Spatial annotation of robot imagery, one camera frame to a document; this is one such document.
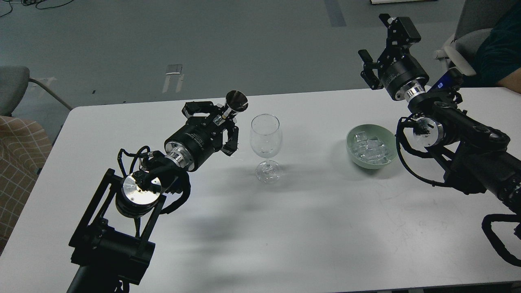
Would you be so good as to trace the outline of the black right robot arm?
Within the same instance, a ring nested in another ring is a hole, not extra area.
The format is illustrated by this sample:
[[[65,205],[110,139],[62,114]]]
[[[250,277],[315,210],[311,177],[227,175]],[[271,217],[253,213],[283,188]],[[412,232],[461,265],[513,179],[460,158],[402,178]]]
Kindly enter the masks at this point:
[[[387,13],[381,13],[379,19],[387,28],[385,49],[376,61],[367,50],[359,50],[363,60],[360,75],[370,89],[385,89],[394,101],[407,102],[410,115],[400,118],[396,128],[399,160],[410,174],[429,185],[454,188],[466,195],[492,192],[512,214],[486,215],[482,230],[497,254],[519,267],[519,258],[508,251],[492,225],[520,224],[520,161],[507,152],[508,135],[458,108],[463,100],[459,94],[463,78],[475,75],[475,70],[454,48],[445,48],[442,58],[453,65],[427,90],[429,76],[409,51],[422,39],[411,19]],[[415,174],[402,150],[436,160],[444,170],[443,182]]]

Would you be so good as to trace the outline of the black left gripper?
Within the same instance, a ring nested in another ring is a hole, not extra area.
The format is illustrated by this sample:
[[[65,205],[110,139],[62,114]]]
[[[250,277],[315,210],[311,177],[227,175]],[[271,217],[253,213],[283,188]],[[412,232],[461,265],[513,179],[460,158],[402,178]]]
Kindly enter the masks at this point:
[[[186,124],[164,142],[164,150],[186,171],[196,171],[214,152],[232,156],[238,149],[239,128],[233,120],[224,120],[223,129],[211,120],[224,113],[223,106],[211,101],[186,102],[181,112]],[[208,114],[206,117],[195,114]],[[227,141],[223,144],[223,130]]]

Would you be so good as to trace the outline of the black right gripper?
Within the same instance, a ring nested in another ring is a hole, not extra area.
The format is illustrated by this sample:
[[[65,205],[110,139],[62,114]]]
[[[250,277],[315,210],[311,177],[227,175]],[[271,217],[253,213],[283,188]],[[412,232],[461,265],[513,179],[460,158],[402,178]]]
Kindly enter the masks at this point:
[[[380,90],[385,88],[394,101],[400,101],[404,97],[398,96],[398,92],[407,83],[418,81],[424,86],[429,81],[429,76],[422,65],[415,57],[409,55],[411,46],[420,42],[422,37],[409,17],[394,18],[387,13],[381,13],[379,19],[387,28],[383,55],[394,58],[383,64],[380,61],[381,58],[374,61],[367,50],[358,50],[359,57],[363,61],[363,70],[360,72],[360,76],[370,89]]]

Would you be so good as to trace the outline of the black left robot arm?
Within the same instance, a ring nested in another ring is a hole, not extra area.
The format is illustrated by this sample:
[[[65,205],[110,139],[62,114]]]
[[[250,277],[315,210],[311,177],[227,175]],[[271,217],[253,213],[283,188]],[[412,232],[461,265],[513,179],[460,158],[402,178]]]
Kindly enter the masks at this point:
[[[79,266],[69,293],[128,293],[140,284],[155,250],[150,237],[158,218],[188,200],[190,172],[215,152],[237,150],[236,115],[248,105],[238,91],[224,105],[187,102],[186,122],[164,141],[163,151],[147,145],[119,151],[121,175],[106,171],[69,242],[71,262]]]

